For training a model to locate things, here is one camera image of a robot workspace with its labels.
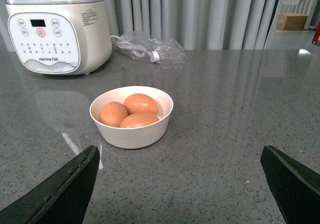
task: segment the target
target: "brown egg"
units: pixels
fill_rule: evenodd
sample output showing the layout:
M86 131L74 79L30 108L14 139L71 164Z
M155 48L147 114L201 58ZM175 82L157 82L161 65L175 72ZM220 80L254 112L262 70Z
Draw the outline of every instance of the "brown egg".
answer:
M126 117L120 128L138 128L159 121L159 118L150 112L137 112Z
M128 112L124 105L117 101L111 101L105 104L100 110L99 122L118 128L127 116Z
M129 115L133 113L152 113L157 115L159 107L157 102L146 94L129 95L123 102Z

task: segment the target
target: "white cable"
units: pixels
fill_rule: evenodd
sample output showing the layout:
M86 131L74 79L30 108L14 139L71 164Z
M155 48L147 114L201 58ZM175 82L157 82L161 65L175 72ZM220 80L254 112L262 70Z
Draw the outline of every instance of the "white cable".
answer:
M132 53L137 56L138 58L143 58L145 54L147 53L150 56L150 61L152 63L156 63L160 60L160 56L157 51L148 51L145 46L143 45L135 45L127 40L121 39L121 37L116 35L111 35L111 38L117 38L118 41L116 42L116 45L120 49L127 49L131 50Z

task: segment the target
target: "floor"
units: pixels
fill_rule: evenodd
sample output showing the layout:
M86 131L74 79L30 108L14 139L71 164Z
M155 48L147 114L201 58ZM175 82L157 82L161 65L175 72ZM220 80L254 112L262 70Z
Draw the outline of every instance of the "floor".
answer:
M314 30L285 31L276 29L266 49L305 49L313 54L320 55L320 46L312 44Z

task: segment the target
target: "button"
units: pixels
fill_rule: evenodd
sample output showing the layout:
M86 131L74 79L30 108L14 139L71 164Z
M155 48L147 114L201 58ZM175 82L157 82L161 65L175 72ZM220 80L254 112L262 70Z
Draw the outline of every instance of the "button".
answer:
M36 30L36 33L38 34L39 37L43 38L46 35L46 32L42 28L38 28Z
M56 37L61 37L62 35L61 30L58 28L54 29L53 33L55 34Z
M22 35L24 35L25 37L29 36L29 32L28 32L27 29L22 28L22 29L21 29L21 33L22 33Z
M51 25L55 28L59 27L60 26L60 23L57 19L52 19L51 20Z
M24 28L24 27L26 26L26 22L25 22L25 20L23 20L23 19L19 19L19 20L18 20L18 24L19 24L19 26L22 27L22 28Z

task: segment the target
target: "white bowl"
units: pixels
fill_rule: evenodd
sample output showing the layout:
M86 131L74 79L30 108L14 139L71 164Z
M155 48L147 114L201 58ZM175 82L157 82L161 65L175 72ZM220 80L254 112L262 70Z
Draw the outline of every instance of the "white bowl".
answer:
M148 95L157 102L159 121L135 128L112 127L98 121L99 112L105 104L108 102L123 103L126 97L136 93ZM90 115L108 143L118 148L138 149L155 143L163 136L173 108L172 98L162 90L148 86L126 86L98 96L90 106Z

